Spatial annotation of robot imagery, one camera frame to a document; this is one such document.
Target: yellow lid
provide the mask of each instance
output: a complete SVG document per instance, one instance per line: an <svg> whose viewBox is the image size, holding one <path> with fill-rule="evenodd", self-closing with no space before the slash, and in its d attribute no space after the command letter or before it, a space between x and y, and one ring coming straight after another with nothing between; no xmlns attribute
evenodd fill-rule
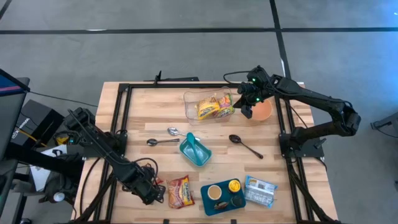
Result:
<svg viewBox="0 0 398 224"><path fill-rule="evenodd" d="M228 188L234 193L238 192L239 190L241 190L241 183L237 180L231 180L228 184Z"/></svg>

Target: blue tray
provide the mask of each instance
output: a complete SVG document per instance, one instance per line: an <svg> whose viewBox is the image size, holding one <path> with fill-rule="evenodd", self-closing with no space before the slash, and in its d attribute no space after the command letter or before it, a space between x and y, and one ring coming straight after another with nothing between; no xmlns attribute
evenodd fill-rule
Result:
<svg viewBox="0 0 398 224"><path fill-rule="evenodd" d="M203 200L203 206L205 207L206 215L208 215L208 216L216 215L216 214L219 214L222 212L227 212L230 210L235 210L235 209L243 208L246 206L246 199L244 198L242 187L241 187L241 190L239 190L236 193L229 192L228 184L231 180L226 180L226 181L218 182L215 184L206 185L200 189L201 199ZM222 193L221 193L221 198L219 200L212 200L207 196L207 190L212 185L218 185L221 188ZM235 195L239 195L242 197L243 203L242 203L241 207L235 207L231 204L231 198L234 197ZM214 206L216 205L217 202L228 202L228 206L223 210L215 210Z"/></svg>

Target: snack package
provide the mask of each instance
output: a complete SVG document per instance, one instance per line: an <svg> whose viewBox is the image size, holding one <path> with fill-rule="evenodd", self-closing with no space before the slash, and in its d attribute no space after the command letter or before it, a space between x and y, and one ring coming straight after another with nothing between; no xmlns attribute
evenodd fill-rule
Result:
<svg viewBox="0 0 398 224"><path fill-rule="evenodd" d="M218 104L220 106L219 110L215 113L215 118L222 118L231 113L234 113L234 108L232 106L232 96L231 94L227 94L221 99L218 100Z"/></svg>
<svg viewBox="0 0 398 224"><path fill-rule="evenodd" d="M276 185L247 175L244 198L271 208L274 204L274 192L277 188Z"/></svg>
<svg viewBox="0 0 398 224"><path fill-rule="evenodd" d="M194 205L193 197L189 191L188 175L185 177L167 181L169 188L169 207L182 208L188 205Z"/></svg>
<svg viewBox="0 0 398 224"><path fill-rule="evenodd" d="M216 95L205 98L195 105L198 111L198 119L205 119L220 109Z"/></svg>

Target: small black container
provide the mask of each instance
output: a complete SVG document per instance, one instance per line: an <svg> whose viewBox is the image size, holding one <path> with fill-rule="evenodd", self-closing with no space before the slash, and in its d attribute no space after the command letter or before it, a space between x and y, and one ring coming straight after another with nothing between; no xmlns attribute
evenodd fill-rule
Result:
<svg viewBox="0 0 398 224"><path fill-rule="evenodd" d="M231 198L231 205L235 207L241 207L243 204L243 198L240 195L235 195Z"/></svg>

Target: ramen noodle package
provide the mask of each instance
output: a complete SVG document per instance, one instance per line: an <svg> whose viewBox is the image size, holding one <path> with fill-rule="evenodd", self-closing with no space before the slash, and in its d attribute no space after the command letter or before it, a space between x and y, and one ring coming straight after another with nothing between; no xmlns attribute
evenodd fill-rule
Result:
<svg viewBox="0 0 398 224"><path fill-rule="evenodd" d="M185 177L167 181L169 187L169 207L182 208L188 205L194 205L193 197L189 191L188 175Z"/></svg>
<svg viewBox="0 0 398 224"><path fill-rule="evenodd" d="M198 119L205 119L213 115L220 109L216 95L214 94L214 96L199 101L195 105L195 109L198 111Z"/></svg>
<svg viewBox="0 0 398 224"><path fill-rule="evenodd" d="M227 94L218 100L220 106L219 110L215 113L215 118L221 118L234 113L234 108L232 107L231 94Z"/></svg>

